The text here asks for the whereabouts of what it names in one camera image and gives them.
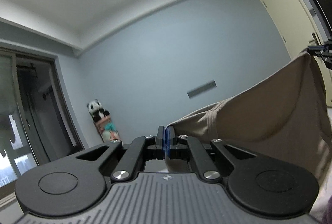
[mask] door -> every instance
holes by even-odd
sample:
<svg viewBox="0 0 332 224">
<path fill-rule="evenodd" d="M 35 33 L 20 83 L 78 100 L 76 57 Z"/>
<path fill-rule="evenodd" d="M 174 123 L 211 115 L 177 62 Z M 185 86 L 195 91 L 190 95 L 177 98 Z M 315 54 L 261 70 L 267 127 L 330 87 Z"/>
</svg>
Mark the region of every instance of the door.
<svg viewBox="0 0 332 224">
<path fill-rule="evenodd" d="M 15 54 L 0 51 L 0 198 L 14 191 L 19 176 L 37 166 L 22 111 Z"/>
<path fill-rule="evenodd" d="M 322 38 L 303 0 L 261 0 L 273 19 L 291 58 L 308 45 L 320 45 Z M 320 58 L 315 57 L 326 90 L 326 103 L 332 106 L 331 72 Z"/>
<path fill-rule="evenodd" d="M 37 117 L 34 114 L 31 97 L 26 92 L 23 86 L 22 74 L 19 71 L 18 71 L 18 82 L 19 82 L 23 111 L 29 129 L 29 136 L 28 136 L 29 142 L 34 150 L 35 157 L 38 160 L 39 165 L 43 165 L 50 162 L 51 157 L 49 156 L 50 152 L 48 151 L 48 147 L 51 147 L 51 144 L 49 141 L 44 141 L 43 140 L 44 137 L 40 135 L 40 133 L 38 132 L 38 130 L 40 129 L 39 122 L 36 120 Z"/>
</svg>

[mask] light blue wall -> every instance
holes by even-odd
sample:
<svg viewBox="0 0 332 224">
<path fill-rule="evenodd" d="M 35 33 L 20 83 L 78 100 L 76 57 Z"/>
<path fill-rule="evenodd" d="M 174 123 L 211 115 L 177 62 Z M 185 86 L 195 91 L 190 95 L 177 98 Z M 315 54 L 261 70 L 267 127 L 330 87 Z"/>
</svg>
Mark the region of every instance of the light blue wall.
<svg viewBox="0 0 332 224">
<path fill-rule="evenodd" d="M 36 54 L 42 52 L 52 55 L 61 54 L 70 57 L 74 56 L 73 49 L 67 45 L 4 22 L 0 22 L 0 41 L 1 40 L 12 42 L 13 45 L 17 47 L 17 50 L 25 49 L 27 52 L 32 51 Z"/>
<path fill-rule="evenodd" d="M 79 58 L 85 85 L 110 111 L 125 143 L 248 89 L 289 60 L 259 0 L 183 1 Z M 211 80 L 216 89 L 188 98 L 187 91 Z"/>
</svg>

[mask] beige cloth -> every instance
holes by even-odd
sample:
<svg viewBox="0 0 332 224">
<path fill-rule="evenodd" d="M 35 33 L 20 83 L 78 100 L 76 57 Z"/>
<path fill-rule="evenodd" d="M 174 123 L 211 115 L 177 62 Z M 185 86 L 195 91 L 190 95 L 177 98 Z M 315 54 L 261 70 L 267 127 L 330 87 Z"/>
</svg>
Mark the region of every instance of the beige cloth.
<svg viewBox="0 0 332 224">
<path fill-rule="evenodd" d="M 177 135 L 206 143 L 220 138 L 296 164 L 320 184 L 331 161 L 324 82 L 316 60 L 307 53 L 245 92 L 170 125 Z"/>
</svg>

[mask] stuffed toy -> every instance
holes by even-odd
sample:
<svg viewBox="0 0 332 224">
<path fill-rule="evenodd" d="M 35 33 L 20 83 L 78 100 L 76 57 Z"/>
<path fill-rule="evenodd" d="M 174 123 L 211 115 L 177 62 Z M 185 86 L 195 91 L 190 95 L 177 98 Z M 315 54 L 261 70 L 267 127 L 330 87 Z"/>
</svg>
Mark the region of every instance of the stuffed toy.
<svg viewBox="0 0 332 224">
<path fill-rule="evenodd" d="M 120 140 L 119 134 L 113 122 L 109 122 L 104 126 L 104 131 L 102 132 L 103 141 L 110 141 L 114 139 Z"/>
<path fill-rule="evenodd" d="M 108 110 L 105 110 L 99 100 L 93 100 L 87 104 L 90 115 L 93 121 L 96 123 L 102 118 L 110 115 Z"/>
</svg>

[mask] circular pad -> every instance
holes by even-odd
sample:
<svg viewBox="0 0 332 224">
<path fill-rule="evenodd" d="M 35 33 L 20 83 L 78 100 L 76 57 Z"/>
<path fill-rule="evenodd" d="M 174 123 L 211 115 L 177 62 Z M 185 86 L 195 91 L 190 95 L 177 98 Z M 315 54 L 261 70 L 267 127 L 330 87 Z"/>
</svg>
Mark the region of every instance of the circular pad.
<svg viewBox="0 0 332 224">
<path fill-rule="evenodd" d="M 256 177 L 257 184 L 270 192 L 285 192 L 290 190 L 294 184 L 294 178 L 279 170 L 267 170 Z"/>
<path fill-rule="evenodd" d="M 319 186 L 303 168 L 257 156 L 235 164 L 227 189 L 238 204 L 251 212 L 269 218 L 291 218 L 310 210 Z"/>
<path fill-rule="evenodd" d="M 19 177 L 15 193 L 24 212 L 63 217 L 97 203 L 106 182 L 93 161 L 66 157 L 33 168 Z"/>
<path fill-rule="evenodd" d="M 52 173 L 45 175 L 39 181 L 42 191 L 59 195 L 72 191 L 77 186 L 77 178 L 68 173 Z"/>
</svg>

